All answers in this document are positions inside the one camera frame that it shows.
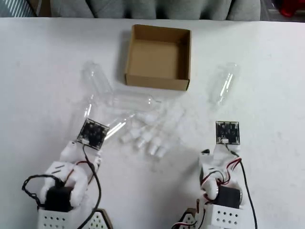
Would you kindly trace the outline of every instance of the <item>gray chair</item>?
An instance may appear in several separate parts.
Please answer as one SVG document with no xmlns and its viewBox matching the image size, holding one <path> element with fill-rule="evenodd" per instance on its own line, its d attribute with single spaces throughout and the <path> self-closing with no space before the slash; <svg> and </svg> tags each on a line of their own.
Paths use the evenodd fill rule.
<svg viewBox="0 0 305 229">
<path fill-rule="evenodd" d="M 259 21 L 260 0 L 51 0 L 53 17 Z"/>
<path fill-rule="evenodd" d="M 0 0 L 0 17 L 34 17 L 26 0 Z"/>
</svg>

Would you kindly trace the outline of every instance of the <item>white 3d-printed part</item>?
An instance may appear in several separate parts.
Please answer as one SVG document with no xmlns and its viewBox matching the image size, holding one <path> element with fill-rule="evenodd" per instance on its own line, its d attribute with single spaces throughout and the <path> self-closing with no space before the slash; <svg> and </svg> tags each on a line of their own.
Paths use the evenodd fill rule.
<svg viewBox="0 0 305 229">
<path fill-rule="evenodd" d="M 192 214 L 186 214 L 184 218 L 182 219 L 183 223 L 193 224 L 195 223 L 195 218 L 192 216 Z M 195 229 L 196 226 L 198 226 L 198 222 L 194 226 L 180 226 L 179 229 Z"/>
<path fill-rule="evenodd" d="M 39 209 L 38 229 L 76 229 L 86 219 L 81 208 L 70 212 L 46 211 Z M 95 212 L 83 229 L 109 229 L 100 212 Z"/>
<path fill-rule="evenodd" d="M 108 229 L 107 224 L 100 212 L 95 212 L 84 229 Z"/>
<path fill-rule="evenodd" d="M 38 229 L 75 229 L 79 222 L 81 208 L 76 208 L 69 212 L 38 211 Z"/>
<path fill-rule="evenodd" d="M 205 226 L 212 225 L 226 229 L 239 229 L 242 211 L 220 205 L 207 205 L 204 218 Z"/>
</svg>

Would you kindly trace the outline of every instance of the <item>cable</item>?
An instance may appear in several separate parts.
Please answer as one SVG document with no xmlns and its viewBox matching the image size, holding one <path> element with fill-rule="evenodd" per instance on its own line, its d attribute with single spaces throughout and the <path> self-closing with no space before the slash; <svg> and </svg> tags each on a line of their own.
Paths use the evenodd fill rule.
<svg viewBox="0 0 305 229">
<path fill-rule="evenodd" d="M 29 197 L 31 197 L 32 199 L 34 199 L 37 203 L 37 210 L 40 208 L 40 207 L 43 207 L 44 204 L 42 204 L 39 200 L 39 198 L 37 197 L 37 194 L 36 193 L 31 193 L 29 192 L 27 189 L 26 189 L 26 185 L 29 183 L 30 180 L 34 179 L 34 178 L 38 178 L 38 177 L 50 177 L 50 178 L 53 178 L 55 180 L 55 186 L 56 187 L 63 187 L 65 185 L 65 183 L 60 180 L 58 177 L 54 176 L 54 175 L 49 175 L 49 174 L 41 174 L 41 175 L 33 175 L 33 176 L 30 176 L 28 177 L 23 185 L 22 185 L 22 191 L 24 191 L 26 194 L 28 194 Z"/>
<path fill-rule="evenodd" d="M 230 150 L 227 146 L 227 144 L 224 144 L 224 146 L 227 148 L 227 150 L 229 150 L 229 152 L 231 154 L 233 154 L 234 156 L 237 156 L 239 157 L 239 155 L 234 152 L 233 150 Z M 249 187 L 248 187 L 248 183 L 247 183 L 247 178 L 246 178 L 246 172 L 244 171 L 244 165 L 242 163 L 242 161 L 240 161 L 240 165 L 242 167 L 242 171 L 243 171 L 243 176 L 244 176 L 244 184 L 246 186 L 246 189 L 247 189 L 247 193 L 248 193 L 248 197 L 249 197 L 249 201 L 250 201 L 250 205 L 251 205 L 251 208 L 252 208 L 252 213 L 253 213 L 253 218 L 254 218 L 254 225 L 255 225 L 255 229 L 257 229 L 257 219 L 256 219 L 256 214 L 255 214 L 255 209 L 254 209 L 254 206 L 253 206 L 253 202 L 252 202 L 252 199 L 251 199 L 251 196 L 250 196 L 250 191 L 249 191 Z"/>
<path fill-rule="evenodd" d="M 202 220 L 201 220 L 201 223 L 200 223 L 200 225 L 199 225 L 199 228 L 198 228 L 198 229 L 200 229 L 200 228 L 201 228 L 201 226 L 202 226 L 202 224 L 203 224 L 204 217 L 205 217 L 205 209 L 203 209 L 203 217 L 202 217 Z"/>
<path fill-rule="evenodd" d="M 230 182 L 230 179 L 231 179 L 231 174 L 229 172 L 230 165 L 236 163 L 233 167 L 233 169 L 235 169 L 236 165 L 238 165 L 241 161 L 242 161 L 242 159 L 240 157 L 238 157 L 237 159 L 235 159 L 235 160 L 233 160 L 233 161 L 231 161 L 230 163 L 227 164 L 226 170 L 227 170 L 227 174 L 228 174 L 228 179 L 226 181 L 224 181 L 223 183 L 221 183 L 221 185 L 227 185 Z"/>
<path fill-rule="evenodd" d="M 177 222 L 174 225 L 172 225 L 171 229 L 174 229 L 177 226 L 194 226 L 197 223 L 197 221 L 195 221 L 195 223 L 184 223 L 184 222 Z"/>
<path fill-rule="evenodd" d="M 93 173 L 93 176 L 94 178 L 96 179 L 96 183 L 97 183 L 97 187 L 99 189 L 99 197 L 97 199 L 97 202 L 96 202 L 96 205 L 94 206 L 94 208 L 92 209 L 92 212 L 91 214 L 87 217 L 87 219 L 77 228 L 77 229 L 82 229 L 88 222 L 89 220 L 92 218 L 92 216 L 94 215 L 95 211 L 97 210 L 97 208 L 99 207 L 99 203 L 101 201 L 101 196 L 102 196 L 102 189 L 101 189 L 101 184 L 100 184 L 100 181 L 99 181 L 99 178 L 97 177 L 96 175 L 96 172 L 95 172 L 95 168 L 94 168 L 94 165 L 89 161 L 88 157 L 87 157 L 87 154 L 85 152 L 85 145 L 83 145 L 82 147 L 82 150 L 85 154 L 85 158 L 86 158 L 86 162 L 88 163 L 92 173 Z"/>
<path fill-rule="evenodd" d="M 82 163 L 86 163 L 86 164 L 88 164 L 88 163 L 87 163 L 87 161 L 79 161 L 79 162 L 77 162 L 75 165 L 76 165 L 76 166 L 78 166 L 79 164 L 82 164 Z M 92 181 L 93 177 L 94 177 L 94 176 L 93 176 L 93 174 L 92 174 L 92 176 L 91 176 L 90 180 L 88 181 L 88 184 L 90 184 L 90 183 L 91 183 L 91 181 Z"/>
<path fill-rule="evenodd" d="M 222 176 L 222 179 L 223 179 L 222 183 L 224 182 L 224 175 L 221 173 L 221 171 L 215 170 L 215 171 L 209 173 L 208 175 L 206 175 L 206 176 L 202 179 L 201 185 L 209 178 L 210 175 L 212 175 L 212 174 L 214 174 L 214 173 L 220 173 L 220 175 Z"/>
</svg>

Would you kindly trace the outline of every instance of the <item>cardboard box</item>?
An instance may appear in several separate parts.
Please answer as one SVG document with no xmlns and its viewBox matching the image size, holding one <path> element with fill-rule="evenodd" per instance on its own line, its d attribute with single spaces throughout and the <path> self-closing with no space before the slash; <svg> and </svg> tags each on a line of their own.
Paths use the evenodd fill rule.
<svg viewBox="0 0 305 229">
<path fill-rule="evenodd" d="M 191 31 L 133 25 L 126 84 L 186 91 L 190 83 Z"/>
</svg>

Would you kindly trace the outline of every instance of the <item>black wire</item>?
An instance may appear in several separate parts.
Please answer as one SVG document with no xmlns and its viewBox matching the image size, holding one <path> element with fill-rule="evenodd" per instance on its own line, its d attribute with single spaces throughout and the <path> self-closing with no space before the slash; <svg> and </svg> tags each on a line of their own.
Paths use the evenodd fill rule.
<svg viewBox="0 0 305 229">
<path fill-rule="evenodd" d="M 30 180 L 34 179 L 34 178 L 38 178 L 38 177 L 45 177 L 45 178 L 53 178 L 55 180 L 55 186 L 56 187 L 63 187 L 64 186 L 64 182 L 62 180 L 60 180 L 58 177 L 54 176 L 54 175 L 49 175 L 49 174 L 41 174 L 41 175 L 33 175 L 33 176 L 29 176 L 23 183 L 22 185 L 22 191 L 24 191 L 26 194 L 28 194 L 29 197 L 31 197 L 32 199 L 34 199 L 37 203 L 37 209 L 39 209 L 40 207 L 43 207 L 44 205 L 41 204 L 39 198 L 37 197 L 36 193 L 31 193 L 26 189 L 27 184 L 29 183 Z"/>
<path fill-rule="evenodd" d="M 95 168 L 94 168 L 94 165 L 89 161 L 88 157 L 87 157 L 87 154 L 85 152 L 85 145 L 83 145 L 82 147 L 82 150 L 85 154 L 85 159 L 86 159 L 86 162 L 88 163 L 92 173 L 93 173 L 93 176 L 95 177 L 96 179 L 96 183 L 97 183 L 97 187 L 99 189 L 99 197 L 97 199 L 97 202 L 96 202 L 96 205 L 94 206 L 91 214 L 87 217 L 87 219 L 77 228 L 77 229 L 82 229 L 88 222 L 89 220 L 92 218 L 92 216 L 94 215 L 94 213 L 96 212 L 97 208 L 99 207 L 99 204 L 100 204 L 100 201 L 101 201 L 101 196 L 102 196 L 102 189 L 101 189 L 101 184 L 100 184 L 100 181 L 99 181 L 99 178 L 97 177 L 96 175 L 96 172 L 95 172 Z"/>
<path fill-rule="evenodd" d="M 200 226 L 199 226 L 198 229 L 201 228 L 201 226 L 202 226 L 202 224 L 203 224 L 204 217 L 205 217 L 205 209 L 203 210 L 203 217 L 202 217 L 202 220 L 201 220 L 201 223 L 200 223 Z"/>
<path fill-rule="evenodd" d="M 239 155 L 236 152 L 234 152 L 233 150 L 230 150 L 228 148 L 227 144 L 224 144 L 224 146 L 227 148 L 227 150 L 229 150 L 229 152 L 231 154 L 233 154 L 236 157 L 239 157 Z M 252 208 L 252 212 L 253 212 L 255 229 L 257 229 L 257 219 L 256 219 L 255 209 L 254 209 L 253 202 L 252 202 L 252 199 L 251 199 L 251 196 L 250 196 L 250 191 L 249 191 L 249 188 L 248 188 L 248 183 L 247 183 L 247 178 L 246 178 L 246 172 L 244 171 L 244 165 L 243 165 L 242 161 L 240 162 L 240 165 L 242 167 L 243 176 L 244 176 L 244 184 L 245 184 L 246 189 L 247 189 L 248 197 L 249 197 L 251 208 Z"/>
<path fill-rule="evenodd" d="M 215 171 L 211 172 L 211 173 L 210 173 L 210 175 L 211 175 L 211 174 L 213 174 L 213 173 L 217 173 L 217 172 L 218 172 L 218 173 L 220 173 L 220 175 L 221 175 L 221 176 L 222 176 L 222 178 L 223 178 L 223 182 L 224 182 L 224 175 L 222 174 L 222 172 L 221 172 L 221 171 L 219 171 L 219 170 L 215 170 Z"/>
</svg>

